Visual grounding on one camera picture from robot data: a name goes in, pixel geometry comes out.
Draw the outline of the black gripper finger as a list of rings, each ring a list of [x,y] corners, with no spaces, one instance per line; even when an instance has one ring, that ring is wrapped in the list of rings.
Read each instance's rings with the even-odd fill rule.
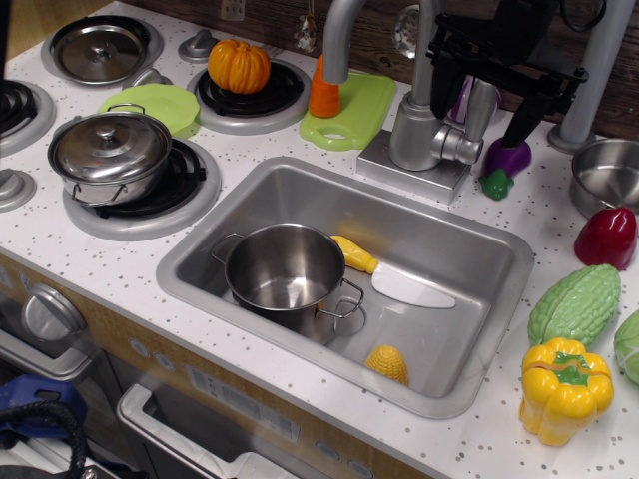
[[[434,116],[443,119],[457,102],[465,82],[465,73],[449,56],[439,56],[434,64],[431,83],[430,109]]]
[[[501,145],[505,149],[519,147],[545,116],[545,96],[541,93],[525,97],[508,125]]]

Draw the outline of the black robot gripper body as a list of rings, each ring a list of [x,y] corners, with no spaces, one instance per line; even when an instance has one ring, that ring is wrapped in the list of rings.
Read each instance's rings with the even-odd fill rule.
[[[588,30],[569,20],[563,1],[501,1],[494,17],[484,20],[439,14],[427,56],[433,67],[439,56],[454,58],[465,77],[483,80],[522,100],[541,93],[548,102],[545,115],[565,114],[588,73],[548,42],[547,32],[557,14],[570,30]]]

